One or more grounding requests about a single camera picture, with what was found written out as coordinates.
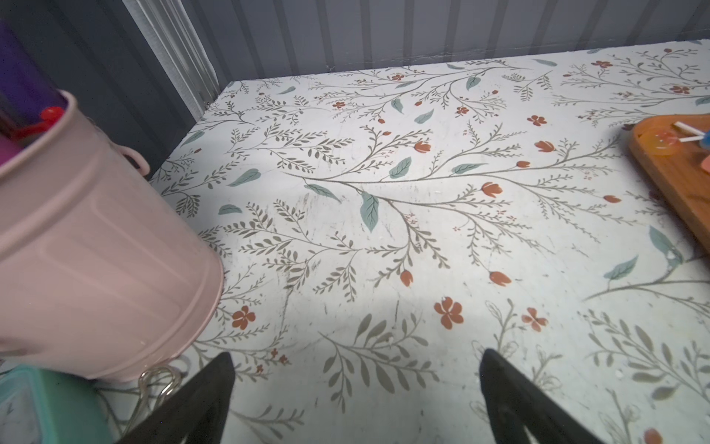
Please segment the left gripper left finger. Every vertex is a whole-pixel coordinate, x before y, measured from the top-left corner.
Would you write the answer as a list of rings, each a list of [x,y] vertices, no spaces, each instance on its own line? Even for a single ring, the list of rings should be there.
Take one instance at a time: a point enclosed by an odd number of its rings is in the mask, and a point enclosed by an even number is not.
[[[219,443],[236,378],[229,353],[220,353],[121,443]]]

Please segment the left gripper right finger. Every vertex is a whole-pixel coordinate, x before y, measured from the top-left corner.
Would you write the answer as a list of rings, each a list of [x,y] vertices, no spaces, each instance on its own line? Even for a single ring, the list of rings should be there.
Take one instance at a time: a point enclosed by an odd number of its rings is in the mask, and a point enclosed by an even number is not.
[[[528,443],[530,436],[539,443],[602,442],[497,351],[484,351],[479,373],[489,424],[497,443]]]

